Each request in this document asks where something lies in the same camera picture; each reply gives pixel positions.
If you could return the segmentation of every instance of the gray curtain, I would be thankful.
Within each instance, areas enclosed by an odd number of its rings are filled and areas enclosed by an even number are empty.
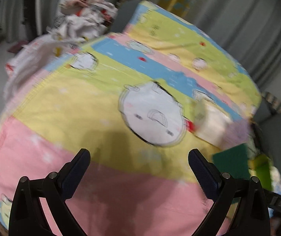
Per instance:
[[[236,58],[260,89],[281,68],[281,0],[195,0],[186,20]]]
[[[2,0],[3,17],[2,26],[6,34],[7,42],[25,39],[25,27],[23,21],[23,0]],[[41,0],[42,29],[52,26],[57,10],[58,0]]]

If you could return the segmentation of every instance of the sofa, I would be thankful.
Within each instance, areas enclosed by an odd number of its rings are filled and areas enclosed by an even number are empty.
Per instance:
[[[281,174],[281,113],[275,113],[263,99],[253,119],[259,148]]]

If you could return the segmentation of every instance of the yellow stripe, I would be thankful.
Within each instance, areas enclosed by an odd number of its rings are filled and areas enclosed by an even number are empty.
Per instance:
[[[118,110],[119,94],[124,84],[145,83],[150,78],[86,50],[98,56],[94,74],[60,67],[34,88],[14,116],[57,147],[74,154],[81,148],[88,149],[92,160],[105,166],[196,182],[187,162],[188,152],[199,148],[210,158],[218,149],[188,131],[180,144],[171,147],[154,147],[138,138]],[[192,112],[192,99],[160,83],[178,100],[186,100],[185,110],[187,114]]]

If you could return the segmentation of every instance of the metal screw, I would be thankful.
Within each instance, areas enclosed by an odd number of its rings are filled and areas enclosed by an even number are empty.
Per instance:
[[[230,174],[227,172],[222,173],[223,178],[225,179],[229,179],[230,178]]]
[[[21,179],[20,179],[20,182],[22,182],[22,183],[24,183],[24,182],[26,182],[27,181],[27,177],[26,176],[23,176]]]
[[[253,176],[252,180],[256,183],[260,182],[259,178],[257,176]]]
[[[50,174],[49,174],[49,178],[56,178],[56,176],[57,176],[57,173],[56,172],[51,172]]]

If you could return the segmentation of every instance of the colorful quilt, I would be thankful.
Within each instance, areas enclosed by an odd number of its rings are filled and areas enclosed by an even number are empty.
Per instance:
[[[22,176],[43,178],[86,148],[92,162],[67,205],[88,235],[192,235],[213,202],[187,155],[198,148],[211,159],[219,151],[193,133],[194,107],[202,98],[233,121],[251,117],[261,100],[242,66],[205,33],[141,2],[125,33],[62,55],[6,105],[1,223],[8,227]]]

